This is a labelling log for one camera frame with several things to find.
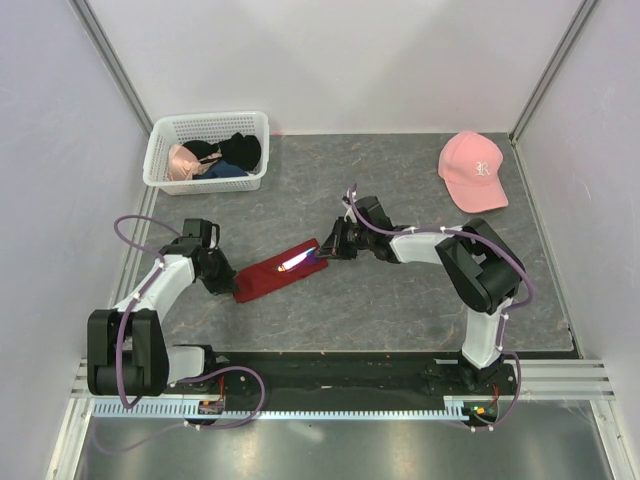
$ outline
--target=gray floor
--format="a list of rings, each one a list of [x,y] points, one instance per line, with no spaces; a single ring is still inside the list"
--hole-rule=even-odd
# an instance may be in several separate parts
[[[505,134],[489,136],[505,156],[500,178],[510,205],[481,216],[522,259],[539,292],[533,306],[512,315],[505,345],[569,350],[567,322],[513,152]],[[394,223],[458,225],[470,216],[452,203],[436,172],[450,137],[274,137],[259,190],[176,197],[160,192],[153,214],[178,229],[186,217],[220,223],[221,247],[236,270],[312,237],[324,241],[344,213],[340,198],[354,181],[360,196],[378,196]],[[153,226],[147,245],[170,240]],[[144,259],[139,274],[150,264]],[[364,253],[243,305],[193,285],[175,303],[163,330],[168,343],[210,343],[218,350],[441,351],[460,348],[464,319],[442,267],[391,265]]]
[[[91,429],[115,449],[175,421],[103,418],[91,420]],[[86,470],[76,478],[92,480],[613,478],[588,402],[520,403],[493,433],[399,420],[264,420],[199,433],[180,428],[115,457],[90,447],[79,465]]]

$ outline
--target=red fabric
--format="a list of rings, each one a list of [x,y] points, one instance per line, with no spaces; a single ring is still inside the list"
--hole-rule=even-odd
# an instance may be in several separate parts
[[[300,266],[288,272],[278,272],[276,270],[282,262],[286,262],[305,250],[319,246],[318,241],[313,238],[286,252],[282,252],[280,255],[240,270],[236,277],[238,290],[233,293],[236,302],[245,303],[262,297],[329,266],[325,259],[307,259]]]

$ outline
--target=basket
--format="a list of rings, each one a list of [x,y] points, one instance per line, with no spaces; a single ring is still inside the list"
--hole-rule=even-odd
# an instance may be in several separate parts
[[[169,149],[176,143],[206,140],[216,143],[240,132],[255,135],[262,147],[256,169],[246,177],[211,180],[167,180]],[[195,193],[243,192],[257,190],[267,173],[269,163],[269,120],[262,112],[199,113],[164,117],[156,122],[144,157],[142,179],[150,187],[158,187],[169,195]]]

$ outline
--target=dark blue item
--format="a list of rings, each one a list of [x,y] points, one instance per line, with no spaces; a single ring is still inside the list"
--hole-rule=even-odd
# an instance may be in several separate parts
[[[224,160],[220,160],[202,175],[194,175],[194,180],[211,180],[212,178],[246,177],[247,172],[235,165],[229,165]]]

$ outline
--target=pink baseball cap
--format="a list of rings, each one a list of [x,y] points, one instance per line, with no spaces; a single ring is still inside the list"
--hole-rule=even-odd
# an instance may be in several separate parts
[[[501,164],[495,143],[476,132],[460,132],[440,152],[438,175],[460,210],[479,213],[509,205],[498,178]]]

